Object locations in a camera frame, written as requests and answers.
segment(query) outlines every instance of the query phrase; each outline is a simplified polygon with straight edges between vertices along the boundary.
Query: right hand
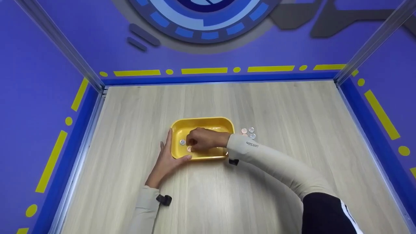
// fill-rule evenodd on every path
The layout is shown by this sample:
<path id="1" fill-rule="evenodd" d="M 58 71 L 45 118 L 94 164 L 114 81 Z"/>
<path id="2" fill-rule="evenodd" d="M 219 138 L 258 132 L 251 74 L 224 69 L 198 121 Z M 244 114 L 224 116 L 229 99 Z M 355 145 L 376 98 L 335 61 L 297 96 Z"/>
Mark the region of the right hand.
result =
<path id="1" fill-rule="evenodd" d="M 192 151 L 205 151 L 214 147 L 227 147 L 228 132 L 216 132 L 197 127 L 186 136 L 186 145 L 192 146 Z"/>

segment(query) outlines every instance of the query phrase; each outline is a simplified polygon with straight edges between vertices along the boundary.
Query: sleeve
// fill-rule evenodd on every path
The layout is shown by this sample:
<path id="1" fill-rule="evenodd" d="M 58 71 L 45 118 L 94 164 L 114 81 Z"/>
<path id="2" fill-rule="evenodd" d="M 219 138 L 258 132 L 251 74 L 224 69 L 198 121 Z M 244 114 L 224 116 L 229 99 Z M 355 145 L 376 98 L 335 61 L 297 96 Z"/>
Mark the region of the sleeve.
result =
<path id="1" fill-rule="evenodd" d="M 363 234 L 339 198 L 311 193 L 303 199 L 302 234 Z"/>
<path id="2" fill-rule="evenodd" d="M 248 137 L 232 134 L 227 149 L 230 158 L 245 161 L 262 169 L 288 186 L 301 200 L 313 192 L 335 196 L 326 179 L 316 170 Z"/>
<path id="3" fill-rule="evenodd" d="M 131 218 L 127 234 L 151 234 L 159 210 L 159 202 L 156 197 L 159 189 L 144 186 L 139 192 L 136 208 Z"/>

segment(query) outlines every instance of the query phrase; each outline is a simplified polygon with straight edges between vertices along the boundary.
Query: plastic tray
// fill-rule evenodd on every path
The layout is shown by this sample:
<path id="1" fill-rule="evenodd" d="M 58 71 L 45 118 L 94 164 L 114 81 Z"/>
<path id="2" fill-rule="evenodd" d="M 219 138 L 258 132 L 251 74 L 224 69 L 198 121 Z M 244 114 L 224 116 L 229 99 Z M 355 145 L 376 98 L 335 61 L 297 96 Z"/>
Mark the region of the plastic tray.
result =
<path id="1" fill-rule="evenodd" d="M 231 134 L 234 133 L 233 123 L 225 117 L 192 118 L 177 120 L 171 126 L 172 156 L 174 158 L 180 158 L 187 154 L 190 154 L 192 155 L 191 160 L 211 160 L 226 158 L 227 149 L 225 148 L 212 148 L 206 152 L 188 152 L 188 146 L 186 144 L 180 144 L 180 141 L 182 139 L 186 140 L 186 136 L 189 134 L 189 132 L 197 127 L 203 127 L 217 132 L 229 132 Z"/>

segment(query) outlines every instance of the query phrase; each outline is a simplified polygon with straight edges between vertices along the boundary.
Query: left hand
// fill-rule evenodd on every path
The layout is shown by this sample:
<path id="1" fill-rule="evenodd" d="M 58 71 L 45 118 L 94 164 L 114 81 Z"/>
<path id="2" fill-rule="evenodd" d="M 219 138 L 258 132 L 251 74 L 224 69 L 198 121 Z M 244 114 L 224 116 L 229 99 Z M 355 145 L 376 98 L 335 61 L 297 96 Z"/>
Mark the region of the left hand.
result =
<path id="1" fill-rule="evenodd" d="M 191 159 L 192 156 L 185 155 L 178 159 L 175 159 L 171 153 L 172 148 L 172 129 L 169 129 L 168 137 L 166 138 L 166 143 L 160 142 L 160 153 L 159 157 L 156 161 L 155 166 L 153 167 L 152 172 L 150 173 L 149 177 L 145 185 L 158 189 L 160 187 L 160 183 L 163 179 L 168 176 L 170 173 L 175 171 L 179 166 L 186 163 Z"/>

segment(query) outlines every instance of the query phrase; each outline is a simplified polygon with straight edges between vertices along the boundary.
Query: wood grain surface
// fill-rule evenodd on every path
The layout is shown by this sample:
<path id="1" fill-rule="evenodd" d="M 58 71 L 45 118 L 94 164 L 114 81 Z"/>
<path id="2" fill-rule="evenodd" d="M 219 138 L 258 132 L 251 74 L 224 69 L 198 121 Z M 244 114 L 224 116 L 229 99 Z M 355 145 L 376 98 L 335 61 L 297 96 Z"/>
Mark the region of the wood grain surface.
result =
<path id="1" fill-rule="evenodd" d="M 123 233 L 169 126 L 213 116 L 320 171 L 364 233 L 409 233 L 332 81 L 109 88 L 62 233 Z M 155 234 L 301 232 L 298 197 L 244 162 L 191 162 L 161 194 Z"/>

